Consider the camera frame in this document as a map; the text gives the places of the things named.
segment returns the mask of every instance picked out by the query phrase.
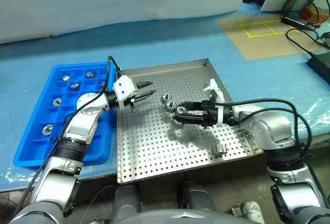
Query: white wall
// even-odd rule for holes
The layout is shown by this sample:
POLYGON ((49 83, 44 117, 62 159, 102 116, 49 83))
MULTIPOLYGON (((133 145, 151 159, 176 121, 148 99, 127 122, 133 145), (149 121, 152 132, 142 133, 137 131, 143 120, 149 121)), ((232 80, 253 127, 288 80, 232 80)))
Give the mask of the white wall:
POLYGON ((0 0, 0 43, 111 23, 207 16, 242 0, 0 0))

